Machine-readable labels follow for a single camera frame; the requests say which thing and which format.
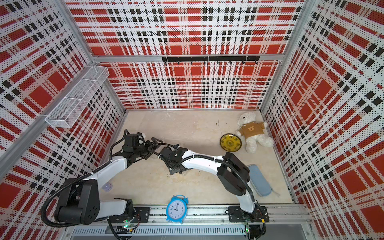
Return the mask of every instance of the beige floor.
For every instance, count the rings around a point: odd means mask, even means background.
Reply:
[[[143,132],[146,140],[156,137],[201,154],[224,155],[219,139],[225,133],[235,133],[237,118],[244,112],[133,111],[128,113],[123,130]],[[261,114],[259,111],[257,113],[257,121],[261,122]],[[256,164],[278,193],[272,192],[267,197],[257,196],[259,203],[292,203],[273,148],[259,145],[256,154],[249,154],[243,145],[235,155],[245,165]],[[100,192],[103,200],[118,197],[132,199],[134,204],[167,204],[173,195],[181,194],[189,198],[190,204],[238,203],[235,195],[225,190],[217,176],[196,169],[169,175],[165,164],[154,155],[131,165],[111,179],[110,183],[112,190]]]

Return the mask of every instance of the white wire basket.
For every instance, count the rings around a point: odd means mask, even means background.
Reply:
[[[45,121],[52,127],[71,128],[108,76],[106,67],[92,66]]]

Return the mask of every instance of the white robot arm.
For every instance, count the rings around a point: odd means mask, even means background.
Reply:
[[[112,156],[113,146],[123,140],[125,140],[123,150]],[[112,146],[107,163],[98,167],[95,172],[77,179],[67,179],[63,186],[45,201],[41,208],[41,218],[44,223],[51,227],[68,227],[76,224],[87,225],[112,215],[132,216],[131,200],[100,201],[99,189],[116,174],[136,161],[147,159],[151,154],[158,155],[159,159],[164,161],[170,174],[198,169],[217,175],[225,189],[235,194],[239,200],[242,210],[241,218],[254,222],[257,220],[258,212],[263,216],[263,209],[253,196],[256,191],[250,180],[249,169],[234,154],[230,152],[224,156],[198,154],[179,147],[178,144],[166,144],[156,138],[152,138],[152,142],[149,140],[144,142],[141,133],[130,134],[127,130],[117,143]],[[156,152],[155,150],[161,145],[166,147],[159,153]],[[51,222],[46,216],[46,209],[55,196],[59,196],[55,220],[63,223]]]

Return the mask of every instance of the alarm clock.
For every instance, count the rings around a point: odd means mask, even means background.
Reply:
[[[167,221],[183,224],[183,220],[187,216],[187,204],[188,198],[185,196],[173,196],[167,206]]]

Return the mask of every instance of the white teddy bear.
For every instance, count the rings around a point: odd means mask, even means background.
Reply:
[[[244,136],[247,143],[245,150],[249,153],[256,152],[256,142],[264,147],[272,147],[274,142],[271,137],[264,134],[263,129],[267,127],[266,122],[256,122],[256,113],[243,113],[237,120],[240,129],[236,132],[237,136]]]

